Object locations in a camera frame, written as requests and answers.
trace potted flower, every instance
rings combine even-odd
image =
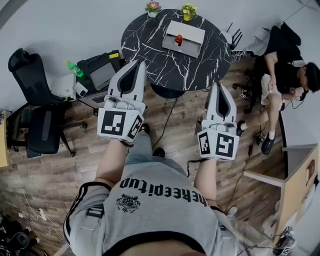
[[[161,6],[159,6],[159,3],[153,0],[147,3],[145,8],[145,10],[148,12],[149,17],[152,17],[152,18],[157,17],[160,9],[161,9]]]
[[[184,6],[182,6],[181,14],[183,14],[183,19],[188,22],[190,21],[194,16],[196,16],[196,10],[197,7],[195,7],[191,3],[186,3]]]

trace foot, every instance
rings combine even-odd
[[[245,131],[245,130],[241,129],[241,125],[244,124],[244,123],[245,123],[245,121],[241,120],[236,125],[236,135],[239,136],[239,137],[241,137],[242,133]]]
[[[143,123],[140,127],[139,132],[145,131],[148,135],[150,135],[150,126],[147,123]]]
[[[272,146],[274,145],[275,138],[276,136],[274,136],[274,139],[270,139],[269,133],[268,133],[267,137],[265,138],[265,141],[262,143],[262,146],[261,146],[261,152],[264,155],[268,155],[270,153]]]
[[[237,211],[238,211],[238,207],[232,206],[232,207],[228,210],[228,213],[226,214],[226,216],[229,217],[229,218],[232,218],[232,217],[234,217],[234,216],[236,215]]]
[[[161,158],[165,158],[166,152],[164,151],[164,149],[162,147],[158,147],[154,152],[153,152],[153,156],[154,157],[161,157]]]

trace gray t-shirt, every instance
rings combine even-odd
[[[77,256],[116,256],[148,242],[177,240],[208,256],[237,254],[227,217],[208,205],[187,176],[161,162],[131,164],[112,189],[81,186],[64,222]]]

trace sock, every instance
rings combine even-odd
[[[269,131],[269,139],[270,140],[273,140],[275,138],[275,135],[276,135],[276,132],[273,130],[273,131]]]
[[[245,130],[245,129],[247,129],[248,127],[247,127],[247,123],[245,122],[245,123],[242,123],[241,125],[240,125],[240,129],[241,130]]]

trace flower pot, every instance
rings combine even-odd
[[[148,16],[151,17],[151,18],[155,18],[157,17],[158,15],[158,11],[155,12],[155,11],[148,11]]]
[[[191,17],[190,14],[184,14],[184,15],[183,15],[183,19],[184,19],[186,22],[190,21],[191,18],[192,18],[192,17]]]

